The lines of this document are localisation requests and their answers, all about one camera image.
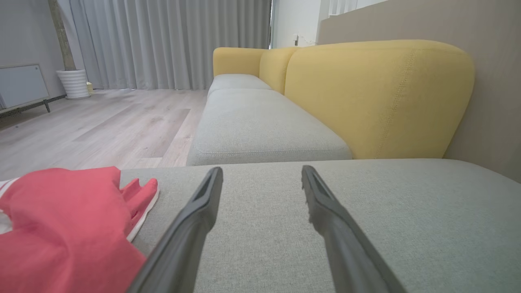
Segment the white wall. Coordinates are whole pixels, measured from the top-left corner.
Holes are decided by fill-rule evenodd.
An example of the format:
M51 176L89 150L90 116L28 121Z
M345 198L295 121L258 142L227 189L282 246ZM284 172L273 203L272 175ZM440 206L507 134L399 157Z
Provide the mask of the white wall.
M273 47L292 47L293 34L299 35L299 46L315 45L320 0L274 0Z
M39 63L50 97L65 94L56 75L63 59L44 0L0 1L0 66Z
M356 9L364 8L369 5L377 4L380 2L384 2L386 0L357 0Z

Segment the white stripe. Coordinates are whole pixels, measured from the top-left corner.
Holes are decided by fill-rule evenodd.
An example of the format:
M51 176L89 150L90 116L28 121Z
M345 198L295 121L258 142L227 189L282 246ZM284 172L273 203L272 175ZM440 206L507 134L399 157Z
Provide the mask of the white stripe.
M156 201L157 201L158 197L159 197L159 188L157 188L156 194L154 195L154 197L152 198L152 200L150 201L150 203L146 207L146 210L143 213L143 215L141 216L141 218L139 219L139 221L136 223L136 225L134 226L132 231L128 234L128 236L127 236L127 240L128 241L132 242L132 240L134 240L135 236L139 232L139 229L141 229L141 226L143 226L143 223L145 223L146 215L154 207L154 204L156 204Z
M20 177L11 180L0 181L0 198L4 195L7 189L9 189L9 187L19 178ZM0 209L0 235L12 230L13 223L11 222L11 219L6 214L4 214L4 211L2 211L2 209Z

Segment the tree trunk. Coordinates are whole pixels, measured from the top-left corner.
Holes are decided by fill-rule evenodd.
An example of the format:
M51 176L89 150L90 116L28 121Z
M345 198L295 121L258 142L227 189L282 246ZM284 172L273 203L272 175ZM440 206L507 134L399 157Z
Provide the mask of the tree trunk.
M76 70L74 59L72 59L72 52L70 51L69 39L65 33L64 22L61 19L58 0L48 0L48 2L49 8L51 9L51 15L53 17L54 28L56 29L58 41L60 42L61 56L64 59L65 70Z

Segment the yellow backrest cushion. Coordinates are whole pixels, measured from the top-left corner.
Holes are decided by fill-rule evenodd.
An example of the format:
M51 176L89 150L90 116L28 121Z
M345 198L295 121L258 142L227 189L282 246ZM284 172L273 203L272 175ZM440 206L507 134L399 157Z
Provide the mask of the yellow backrest cushion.
M298 47L267 50L260 58L259 78L272 89L284 94L286 85L286 70L291 55Z
M353 158L441 158L473 85L462 50L396 40L302 48L284 94L337 133Z

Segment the floor plank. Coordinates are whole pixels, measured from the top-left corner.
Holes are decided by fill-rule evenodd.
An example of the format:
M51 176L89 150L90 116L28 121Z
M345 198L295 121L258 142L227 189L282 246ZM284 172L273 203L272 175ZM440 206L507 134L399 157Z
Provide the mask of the floor plank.
M0 180L52 167L183 166L206 91L106 90L0 119Z

